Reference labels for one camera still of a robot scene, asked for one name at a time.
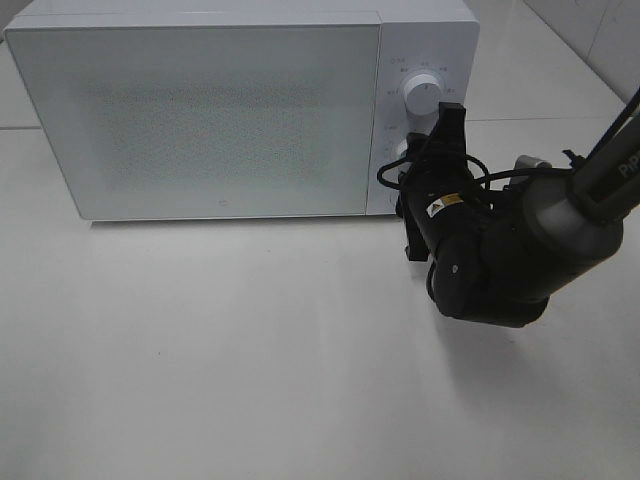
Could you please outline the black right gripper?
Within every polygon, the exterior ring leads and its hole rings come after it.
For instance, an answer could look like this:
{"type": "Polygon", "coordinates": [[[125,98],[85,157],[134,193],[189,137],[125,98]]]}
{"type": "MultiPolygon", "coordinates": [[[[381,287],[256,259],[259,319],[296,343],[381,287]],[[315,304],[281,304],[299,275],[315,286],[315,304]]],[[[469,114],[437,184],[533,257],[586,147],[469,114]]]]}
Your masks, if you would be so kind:
{"type": "Polygon", "coordinates": [[[407,206],[424,240],[444,240],[469,234],[486,222],[488,208],[476,197],[485,190],[475,185],[470,167],[486,175],[488,169],[466,154],[466,109],[460,103],[440,102],[438,120],[430,136],[410,132],[403,172],[397,177],[399,198],[407,206]],[[428,147],[429,140],[434,147],[428,147]]]}

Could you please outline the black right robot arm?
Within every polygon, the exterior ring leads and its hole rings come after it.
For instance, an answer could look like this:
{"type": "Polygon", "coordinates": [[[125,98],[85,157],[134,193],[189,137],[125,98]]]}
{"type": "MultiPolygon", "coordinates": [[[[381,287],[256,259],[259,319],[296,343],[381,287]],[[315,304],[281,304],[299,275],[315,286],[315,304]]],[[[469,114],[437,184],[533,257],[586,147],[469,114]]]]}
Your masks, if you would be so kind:
{"type": "Polygon", "coordinates": [[[551,295],[613,256],[639,204],[639,101],[632,98],[586,156],[566,169],[522,156],[472,174],[465,108],[443,103],[400,156],[398,214],[407,257],[426,262],[426,289],[447,317],[520,328],[551,295]]]}

